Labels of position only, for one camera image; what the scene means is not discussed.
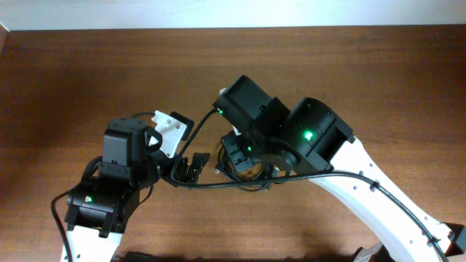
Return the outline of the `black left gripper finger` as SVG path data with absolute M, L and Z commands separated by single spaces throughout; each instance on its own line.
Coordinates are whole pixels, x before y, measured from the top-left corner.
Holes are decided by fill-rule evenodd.
M 194 153 L 191 165 L 188 168 L 187 178 L 189 183 L 197 183 L 200 173 L 210 159 L 210 153 Z
M 178 164 L 178 180 L 180 182 L 192 182 L 193 177 L 189 173 L 190 165 L 188 163 L 187 157 L 180 158 L 180 162 Z

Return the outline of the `black cable gold plugs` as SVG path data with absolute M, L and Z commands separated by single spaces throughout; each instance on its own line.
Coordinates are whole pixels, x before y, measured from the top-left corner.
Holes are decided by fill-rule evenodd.
M 238 189 L 246 192 L 268 191 L 271 182 L 266 179 L 277 178 L 280 170 L 273 164 L 262 163 L 262 173 L 260 175 L 233 175 L 232 182 L 249 182 L 245 186 L 237 186 Z

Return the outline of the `black cable white-tipped plug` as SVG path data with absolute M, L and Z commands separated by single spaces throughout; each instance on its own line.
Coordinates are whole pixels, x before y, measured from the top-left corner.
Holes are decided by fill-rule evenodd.
M 233 180 L 232 168 L 229 164 L 229 157 L 224 146 L 221 146 L 218 150 L 217 164 L 215 165 L 215 173 L 224 174 L 228 179 Z

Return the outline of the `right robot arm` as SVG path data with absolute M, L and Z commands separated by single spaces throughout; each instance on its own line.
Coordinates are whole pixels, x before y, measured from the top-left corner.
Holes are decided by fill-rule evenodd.
M 352 128 L 323 102 L 289 110 L 249 77 L 222 90 L 214 108 L 232 124 L 245 156 L 312 178 L 379 238 L 394 261 L 441 261 L 465 253 L 465 226 L 440 222 L 411 201 L 375 164 Z

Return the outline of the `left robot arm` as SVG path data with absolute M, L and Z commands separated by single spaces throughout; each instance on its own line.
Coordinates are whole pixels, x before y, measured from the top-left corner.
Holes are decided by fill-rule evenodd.
M 62 261 L 111 261 L 130 216 L 143 203 L 141 191 L 163 179 L 187 183 L 198 180 L 209 153 L 195 153 L 191 163 L 175 162 L 178 143 L 193 122 L 178 115 L 168 121 L 173 136 L 135 117 L 108 123 L 103 153 L 85 167 L 80 182 L 66 192 L 68 210 L 59 224 Z

